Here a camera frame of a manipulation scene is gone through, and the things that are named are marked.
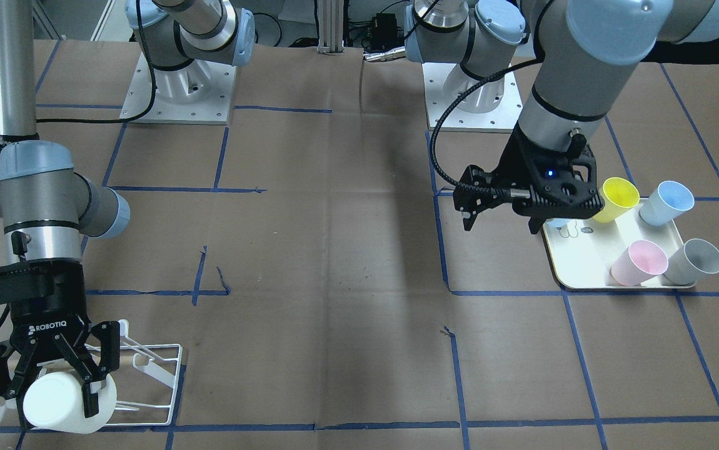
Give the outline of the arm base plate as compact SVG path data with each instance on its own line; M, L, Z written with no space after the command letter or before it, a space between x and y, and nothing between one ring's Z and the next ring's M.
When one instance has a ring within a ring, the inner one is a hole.
M179 71L156 74L152 109L135 123L228 125L238 68L194 60Z
M456 97L476 82L457 64L423 64L423 85L428 113L428 130ZM485 84L457 105L442 125L443 131L511 133L522 111L516 76Z

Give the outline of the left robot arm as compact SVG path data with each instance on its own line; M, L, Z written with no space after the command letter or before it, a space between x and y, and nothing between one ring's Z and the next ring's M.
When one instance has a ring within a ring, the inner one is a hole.
M549 219L601 218L606 205L588 140L642 62L719 64L719 1L414 1L407 58L456 64L460 87L429 141L431 164L454 187L471 230L483 211L511 203L537 233ZM536 59L511 64L531 38ZM453 179L436 140L454 108L505 75L540 67L493 171L468 166Z

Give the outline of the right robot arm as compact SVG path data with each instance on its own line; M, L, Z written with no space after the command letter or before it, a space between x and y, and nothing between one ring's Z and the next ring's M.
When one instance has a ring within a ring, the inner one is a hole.
M117 407L121 322L92 324L81 238L130 222L124 197L76 172L65 146L40 139L31 1L0 1L0 219L8 264L0 305L0 397L24 429L91 433Z

